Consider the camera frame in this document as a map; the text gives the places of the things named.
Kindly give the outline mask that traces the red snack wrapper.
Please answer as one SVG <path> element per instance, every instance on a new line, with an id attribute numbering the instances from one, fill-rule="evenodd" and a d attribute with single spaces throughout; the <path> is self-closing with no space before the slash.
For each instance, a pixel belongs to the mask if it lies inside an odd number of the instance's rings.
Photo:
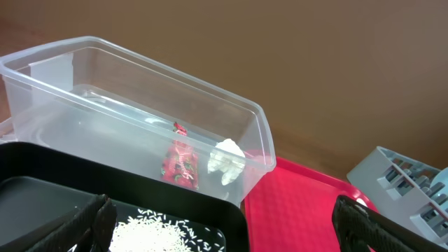
<path id="1" fill-rule="evenodd" d="M 199 190 L 198 157 L 194 148 L 173 140 L 161 167 L 161 179 L 190 190 Z"/>

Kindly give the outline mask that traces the white rice pile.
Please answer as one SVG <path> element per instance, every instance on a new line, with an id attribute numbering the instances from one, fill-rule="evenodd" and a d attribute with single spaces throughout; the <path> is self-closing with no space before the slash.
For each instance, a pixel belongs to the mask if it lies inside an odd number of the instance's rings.
<path id="1" fill-rule="evenodd" d="M 113 231 L 112 252 L 226 252 L 223 233 L 188 219 L 137 209 Z"/>

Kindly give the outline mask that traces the white tissue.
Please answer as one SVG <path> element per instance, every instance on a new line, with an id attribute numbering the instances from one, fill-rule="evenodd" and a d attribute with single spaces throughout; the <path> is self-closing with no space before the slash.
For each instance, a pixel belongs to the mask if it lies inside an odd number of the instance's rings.
<path id="1" fill-rule="evenodd" d="M 210 153 L 210 158 L 207 163 L 208 173 L 221 171 L 221 184 L 227 184 L 236 180 L 236 178 L 243 172 L 246 162 L 244 160 L 245 154 L 240 147 L 231 139 L 226 139 L 219 142 L 215 146 L 215 150 Z"/>

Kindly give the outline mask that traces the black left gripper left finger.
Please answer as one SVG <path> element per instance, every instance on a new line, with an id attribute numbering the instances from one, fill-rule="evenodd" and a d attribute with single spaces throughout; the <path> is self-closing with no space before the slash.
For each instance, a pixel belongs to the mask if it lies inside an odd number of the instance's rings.
<path id="1" fill-rule="evenodd" d="M 117 222 L 117 209 L 107 195 L 95 195 L 61 226 L 28 251 L 108 251 Z"/>

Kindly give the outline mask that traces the light blue plate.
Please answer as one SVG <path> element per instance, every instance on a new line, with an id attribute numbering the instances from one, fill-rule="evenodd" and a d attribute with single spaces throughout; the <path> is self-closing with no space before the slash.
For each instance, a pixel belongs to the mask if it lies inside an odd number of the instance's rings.
<path id="1" fill-rule="evenodd" d="M 439 193 L 447 194 L 447 179 L 448 179 L 448 167 L 442 169 L 431 181 L 430 186 L 436 186 L 441 183 L 443 187 L 438 191 Z"/>

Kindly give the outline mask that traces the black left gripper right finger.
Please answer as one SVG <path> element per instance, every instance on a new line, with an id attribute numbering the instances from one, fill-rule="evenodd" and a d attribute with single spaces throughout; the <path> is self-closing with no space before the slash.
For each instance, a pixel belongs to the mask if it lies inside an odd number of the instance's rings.
<path id="1" fill-rule="evenodd" d="M 332 225 L 341 252 L 447 252 L 346 195 L 336 199 Z"/>

